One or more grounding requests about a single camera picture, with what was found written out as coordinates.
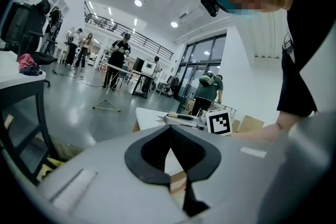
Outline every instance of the pink cloth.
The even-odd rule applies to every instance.
[[[37,66],[30,54],[22,54],[19,57],[19,70],[21,68],[29,67],[31,65]]]

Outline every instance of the gray floor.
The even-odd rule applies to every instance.
[[[69,76],[74,76],[74,72],[88,81],[80,82],[79,79],[55,75],[53,69]],[[179,105],[173,98],[159,95],[155,91],[151,91],[147,99],[131,95],[135,83],[131,85],[130,82],[129,85],[124,83],[121,88],[121,112],[92,109],[97,101],[105,98],[102,96],[104,89],[84,83],[101,86],[105,73],[95,71],[89,66],[82,70],[57,63],[45,66],[43,70],[47,73],[46,79],[51,82],[51,88],[45,85],[44,95],[49,133],[77,147],[87,148],[98,142],[132,133],[137,107],[169,112],[176,111]],[[117,92],[109,91],[107,99],[118,103]],[[20,102],[18,107],[29,118],[35,118],[34,98]]]

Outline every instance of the balcony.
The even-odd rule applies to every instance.
[[[129,33],[131,35],[132,43],[143,46],[148,50],[152,51],[155,55],[163,57],[167,60],[172,59],[172,56],[174,54],[170,50],[162,47],[160,44],[152,41],[148,37],[145,37],[137,32],[133,32],[132,29],[122,24],[119,24],[118,22],[112,22],[110,19],[85,12],[85,22],[88,24],[97,25],[121,36],[125,33]]]

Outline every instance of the man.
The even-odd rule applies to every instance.
[[[154,62],[156,63],[156,67],[154,69],[154,72],[153,72],[153,76],[152,77],[156,77],[157,73],[161,72],[161,65],[159,63],[159,57],[158,56],[155,56],[154,58]],[[152,84],[152,79],[149,79],[149,78],[145,78],[145,81],[143,83],[143,86],[141,88],[141,91],[140,91],[140,94],[146,94]]]
[[[69,40],[71,40],[71,42],[69,45],[70,48],[69,48],[67,60],[65,61],[65,63],[68,66],[74,66],[72,63],[74,62],[73,60],[75,58],[76,48],[79,45],[80,33],[82,32],[83,32],[82,28],[78,28],[78,30],[72,33],[72,35],[69,37]]]
[[[222,102],[223,95],[223,77],[217,75],[212,85],[203,86],[199,85],[196,92],[196,101],[191,113],[192,116],[197,116],[199,110],[207,111],[210,105],[215,101],[218,91],[218,103]]]
[[[281,130],[316,111],[314,100],[299,71],[317,51],[335,20],[334,0],[217,0],[229,13],[250,15],[251,11],[287,10],[288,33],[282,45],[283,83],[275,124],[261,131],[235,134],[236,137],[273,141]]]
[[[59,7],[55,6],[50,12],[49,17],[47,17],[49,24],[47,26],[46,32],[44,33],[44,37],[42,39],[42,46],[40,48],[40,52],[46,54],[50,52],[50,43],[47,42],[47,39],[51,39],[53,37],[54,32],[54,26],[57,24],[57,22],[61,19],[61,11],[59,10]]]
[[[122,68],[125,55],[128,56],[131,53],[131,47],[128,44],[128,41],[130,39],[131,39],[131,35],[126,33],[124,34],[122,40],[117,40],[116,42],[112,44],[111,50],[113,51],[113,53],[108,61],[110,65]],[[117,86],[116,85],[117,74],[118,74],[118,71],[116,69],[108,67],[106,71],[103,88],[106,88],[106,86],[109,84],[109,81],[112,77],[110,87],[112,88],[112,90],[114,90]]]

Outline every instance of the ceiling light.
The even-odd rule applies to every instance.
[[[171,25],[172,25],[172,27],[174,27],[174,28],[176,28],[177,26],[179,26],[178,23],[176,23],[176,22],[172,22]]]
[[[142,2],[140,0],[136,0],[134,1],[134,3],[136,4],[136,6],[141,7],[142,6]]]

